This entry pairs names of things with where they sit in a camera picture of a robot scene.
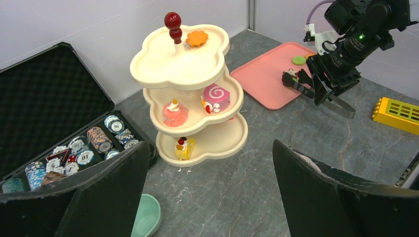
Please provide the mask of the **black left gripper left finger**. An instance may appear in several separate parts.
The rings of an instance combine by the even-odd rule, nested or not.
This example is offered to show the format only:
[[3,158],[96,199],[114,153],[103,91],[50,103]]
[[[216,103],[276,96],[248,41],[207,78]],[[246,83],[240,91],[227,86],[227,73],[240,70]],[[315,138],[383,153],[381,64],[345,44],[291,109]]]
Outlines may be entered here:
[[149,168],[140,142],[69,177],[0,197],[3,237],[128,237]]

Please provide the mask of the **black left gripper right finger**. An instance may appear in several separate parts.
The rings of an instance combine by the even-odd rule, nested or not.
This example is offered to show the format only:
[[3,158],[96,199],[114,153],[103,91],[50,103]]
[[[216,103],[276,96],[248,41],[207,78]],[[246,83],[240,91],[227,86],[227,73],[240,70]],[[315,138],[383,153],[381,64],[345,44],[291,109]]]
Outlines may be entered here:
[[291,236],[418,236],[418,191],[354,176],[278,140],[272,156]]

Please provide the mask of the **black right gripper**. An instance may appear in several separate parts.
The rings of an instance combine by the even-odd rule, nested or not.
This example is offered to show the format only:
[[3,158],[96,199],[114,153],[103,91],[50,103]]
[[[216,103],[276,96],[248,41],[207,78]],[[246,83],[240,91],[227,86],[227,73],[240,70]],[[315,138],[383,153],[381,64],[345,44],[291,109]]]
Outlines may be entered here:
[[353,88],[361,78],[343,42],[339,42],[337,48],[329,54],[309,57],[306,64],[312,79],[322,81],[328,89],[334,91],[336,96]]

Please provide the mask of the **black serving tongs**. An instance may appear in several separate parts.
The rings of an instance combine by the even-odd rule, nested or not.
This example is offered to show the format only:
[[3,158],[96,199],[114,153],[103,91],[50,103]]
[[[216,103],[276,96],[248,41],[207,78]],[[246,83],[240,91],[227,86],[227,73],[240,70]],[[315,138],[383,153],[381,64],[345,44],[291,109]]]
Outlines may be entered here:
[[283,73],[282,84],[312,99],[316,106],[324,105],[340,116],[348,119],[354,118],[356,110],[338,98],[334,91],[328,89],[322,81],[312,79],[304,69],[298,71],[298,78],[299,82],[296,82],[289,74]]

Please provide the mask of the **chocolate star cookie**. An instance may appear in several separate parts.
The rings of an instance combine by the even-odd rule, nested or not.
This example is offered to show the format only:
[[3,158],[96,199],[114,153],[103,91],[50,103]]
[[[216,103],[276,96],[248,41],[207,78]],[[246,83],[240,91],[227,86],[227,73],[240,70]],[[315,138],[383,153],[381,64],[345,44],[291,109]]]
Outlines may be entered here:
[[298,77],[298,71],[294,70],[294,69],[288,69],[286,71],[283,71],[284,74],[289,74],[292,78],[297,78]]

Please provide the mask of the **yellow roll cake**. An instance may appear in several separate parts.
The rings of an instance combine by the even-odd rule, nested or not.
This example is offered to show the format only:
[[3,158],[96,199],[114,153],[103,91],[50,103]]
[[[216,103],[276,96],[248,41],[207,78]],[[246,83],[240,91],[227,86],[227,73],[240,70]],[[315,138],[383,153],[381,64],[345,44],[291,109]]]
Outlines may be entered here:
[[180,137],[174,148],[174,155],[179,160],[189,160],[196,146],[193,137]]

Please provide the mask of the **pink cupcake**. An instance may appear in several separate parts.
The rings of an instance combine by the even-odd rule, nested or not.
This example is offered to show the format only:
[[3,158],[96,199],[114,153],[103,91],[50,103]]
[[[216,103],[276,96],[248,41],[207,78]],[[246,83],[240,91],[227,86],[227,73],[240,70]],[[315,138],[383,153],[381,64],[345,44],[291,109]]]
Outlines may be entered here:
[[176,98],[164,105],[162,111],[164,124],[168,127],[183,125],[188,119],[188,114],[188,108],[182,105]]

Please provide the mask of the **pink swirl lollipop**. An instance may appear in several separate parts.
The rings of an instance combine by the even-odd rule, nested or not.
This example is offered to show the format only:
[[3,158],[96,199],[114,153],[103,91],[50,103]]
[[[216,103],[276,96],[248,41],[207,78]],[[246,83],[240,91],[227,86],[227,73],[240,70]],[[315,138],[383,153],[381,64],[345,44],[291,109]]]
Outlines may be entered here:
[[230,92],[213,83],[204,89],[201,103],[208,114],[223,112],[230,105]]

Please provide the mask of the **orange flower cookie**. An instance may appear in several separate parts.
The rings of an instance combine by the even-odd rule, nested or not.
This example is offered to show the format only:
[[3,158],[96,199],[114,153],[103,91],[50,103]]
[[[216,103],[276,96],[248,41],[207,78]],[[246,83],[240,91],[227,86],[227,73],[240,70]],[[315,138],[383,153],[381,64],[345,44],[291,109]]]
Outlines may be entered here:
[[205,31],[193,31],[187,34],[186,42],[191,47],[199,47],[202,44],[205,44],[209,36]]

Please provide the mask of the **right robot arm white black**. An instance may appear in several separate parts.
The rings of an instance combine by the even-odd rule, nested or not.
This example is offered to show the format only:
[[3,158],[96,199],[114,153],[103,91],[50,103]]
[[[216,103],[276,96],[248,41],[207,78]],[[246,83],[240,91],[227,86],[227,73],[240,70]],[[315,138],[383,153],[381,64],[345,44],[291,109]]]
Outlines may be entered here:
[[394,47],[390,30],[405,30],[419,22],[417,0],[330,0],[324,14],[338,37],[314,33],[307,19],[305,42],[314,42],[317,55],[307,60],[314,84],[314,103],[325,101],[354,87],[360,80],[356,69],[380,48]]

